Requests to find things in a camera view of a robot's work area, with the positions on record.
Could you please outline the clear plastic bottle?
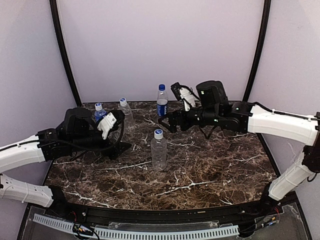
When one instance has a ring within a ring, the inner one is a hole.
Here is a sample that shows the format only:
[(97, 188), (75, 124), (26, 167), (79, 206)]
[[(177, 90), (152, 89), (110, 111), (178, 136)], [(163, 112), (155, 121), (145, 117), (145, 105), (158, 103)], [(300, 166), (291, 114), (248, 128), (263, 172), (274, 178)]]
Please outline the clear plastic bottle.
[(155, 139), (153, 132), (153, 139), (150, 143), (152, 166), (155, 171), (163, 171), (167, 167), (167, 139)]

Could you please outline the blue label water bottle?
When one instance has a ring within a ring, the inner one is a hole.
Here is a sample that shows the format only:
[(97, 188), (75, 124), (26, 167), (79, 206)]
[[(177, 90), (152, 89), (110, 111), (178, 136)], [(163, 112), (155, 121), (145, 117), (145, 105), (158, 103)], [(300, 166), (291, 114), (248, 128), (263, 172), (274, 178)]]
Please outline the blue label water bottle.
[(103, 109), (101, 111), (96, 111), (94, 112), (94, 118), (95, 122), (98, 123), (101, 119), (104, 118), (104, 116), (107, 114), (107, 112)]

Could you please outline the white blue bottle cap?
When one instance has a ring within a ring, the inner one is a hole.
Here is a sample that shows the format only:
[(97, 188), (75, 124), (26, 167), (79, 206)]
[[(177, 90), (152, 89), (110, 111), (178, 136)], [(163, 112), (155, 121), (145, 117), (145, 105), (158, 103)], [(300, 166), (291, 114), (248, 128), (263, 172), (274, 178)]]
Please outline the white blue bottle cap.
[(162, 138), (164, 137), (164, 133), (163, 133), (163, 130), (162, 129), (156, 129), (154, 131), (154, 138), (156, 140), (161, 140)]

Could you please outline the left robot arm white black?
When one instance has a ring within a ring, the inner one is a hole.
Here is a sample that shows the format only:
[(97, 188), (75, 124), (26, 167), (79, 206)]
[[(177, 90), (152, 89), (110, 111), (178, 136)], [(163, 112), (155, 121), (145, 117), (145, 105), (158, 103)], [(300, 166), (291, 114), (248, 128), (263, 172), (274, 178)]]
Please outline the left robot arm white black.
[(0, 149), (0, 197), (45, 208), (65, 205), (67, 200), (59, 187), (22, 182), (5, 172), (33, 163), (55, 161), (81, 151), (100, 152), (114, 160), (131, 147), (122, 142), (124, 128), (122, 110), (113, 109), (95, 122), (88, 109), (68, 109), (58, 127), (39, 131)]

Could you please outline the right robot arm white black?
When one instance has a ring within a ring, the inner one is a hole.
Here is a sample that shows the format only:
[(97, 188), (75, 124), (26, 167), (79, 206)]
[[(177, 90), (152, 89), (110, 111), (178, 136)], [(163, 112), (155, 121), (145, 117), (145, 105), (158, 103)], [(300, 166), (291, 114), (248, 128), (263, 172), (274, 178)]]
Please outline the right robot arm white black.
[(269, 109), (258, 102), (229, 101), (223, 83), (207, 80), (196, 86), (194, 93), (178, 82), (171, 91), (184, 107), (167, 113), (158, 122), (171, 133), (180, 128), (212, 126), (239, 133), (267, 134), (304, 144), (297, 160), (269, 183), (261, 202), (280, 202), (289, 192), (312, 174), (320, 172), (320, 115), (299, 115)]

